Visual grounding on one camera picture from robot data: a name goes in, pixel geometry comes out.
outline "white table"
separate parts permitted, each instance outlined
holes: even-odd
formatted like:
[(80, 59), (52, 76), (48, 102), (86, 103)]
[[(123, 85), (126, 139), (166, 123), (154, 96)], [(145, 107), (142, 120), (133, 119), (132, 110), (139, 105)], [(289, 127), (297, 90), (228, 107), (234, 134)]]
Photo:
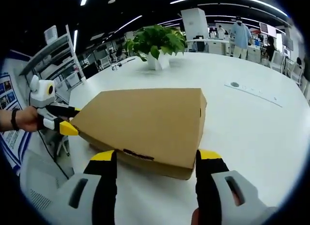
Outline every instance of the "white table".
[[(220, 153), (259, 191), (268, 206), (279, 206), (301, 173), (308, 151), (310, 108), (297, 85), (250, 61), (207, 53), (178, 54), (171, 68), (147, 70), (139, 58), (117, 71), (107, 68), (71, 92), (70, 105), (83, 108), (103, 90), (202, 89), (208, 105), (200, 149)], [(238, 82), (277, 97), (277, 106), (224, 86)], [(75, 172), (83, 172), (97, 151), (79, 136), (69, 137)], [(198, 207), (195, 172), (188, 181), (153, 175), (118, 164), (117, 224), (189, 225)]]

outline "human hand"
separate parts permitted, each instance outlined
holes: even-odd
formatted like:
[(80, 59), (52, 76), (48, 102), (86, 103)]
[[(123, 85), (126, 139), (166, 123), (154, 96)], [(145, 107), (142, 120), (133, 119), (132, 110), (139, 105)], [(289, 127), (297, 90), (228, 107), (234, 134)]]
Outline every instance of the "human hand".
[(26, 132), (36, 132), (38, 130), (38, 113), (33, 106), (17, 111), (15, 120), (17, 126)]

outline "wrist strap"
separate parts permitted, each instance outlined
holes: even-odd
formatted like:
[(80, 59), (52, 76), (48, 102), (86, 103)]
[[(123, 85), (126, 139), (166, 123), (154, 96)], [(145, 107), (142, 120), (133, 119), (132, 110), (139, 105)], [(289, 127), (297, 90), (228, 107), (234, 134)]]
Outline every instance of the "wrist strap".
[(18, 131), (19, 128), (18, 128), (18, 125), (16, 124), (16, 112), (18, 111), (18, 109), (13, 109), (12, 110), (12, 118), (11, 118), (11, 124), (12, 124), (12, 127), (15, 131)]

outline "person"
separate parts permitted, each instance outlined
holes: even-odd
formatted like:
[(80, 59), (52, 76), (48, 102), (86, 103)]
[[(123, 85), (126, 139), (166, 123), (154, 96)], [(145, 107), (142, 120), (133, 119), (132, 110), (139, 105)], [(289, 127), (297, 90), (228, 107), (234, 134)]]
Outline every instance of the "person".
[(217, 33), (218, 33), (218, 38), (219, 39), (224, 39), (225, 30), (222, 28), (221, 25), (218, 26)]
[(0, 110), (0, 132), (14, 130), (13, 120), (18, 129), (26, 132), (36, 132), (38, 130), (38, 113), (33, 106), (18, 110), (15, 115), (13, 115), (12, 111)]
[(236, 17), (236, 23), (232, 26), (231, 34), (235, 36), (233, 57), (246, 59), (248, 52), (248, 44), (252, 38), (248, 27), (242, 23), (241, 17)]
[(273, 54), (276, 50), (275, 44), (274, 44), (275, 41), (274, 41), (272, 36), (268, 36), (267, 40), (268, 40), (268, 46), (265, 47), (266, 48), (266, 55), (267, 55), (268, 60), (271, 61)]

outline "cable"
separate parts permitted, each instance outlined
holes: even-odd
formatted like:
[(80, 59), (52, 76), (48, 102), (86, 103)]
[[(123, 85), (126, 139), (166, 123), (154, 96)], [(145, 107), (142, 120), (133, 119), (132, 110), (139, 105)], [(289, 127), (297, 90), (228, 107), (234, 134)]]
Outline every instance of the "cable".
[[(45, 149), (47, 150), (49, 156), (54, 160), (52, 154), (50, 154), (50, 152), (49, 152), (49, 150), (48, 150), (48, 148), (47, 148), (47, 145), (46, 145), (46, 143), (45, 143), (45, 141), (44, 141), (44, 139), (43, 139), (43, 137), (42, 137), (41, 132), (38, 131), (38, 133), (39, 133), (40, 138), (42, 139), (42, 142), (43, 142), (43, 144), (44, 144), (44, 146), (45, 146)], [(54, 160), (54, 163), (58, 166), (58, 168), (59, 168), (60, 171), (64, 174), (64, 176), (65, 176), (67, 179), (69, 179), (68, 175), (64, 172), (64, 170), (60, 167), (60, 165), (59, 165), (55, 160)]]

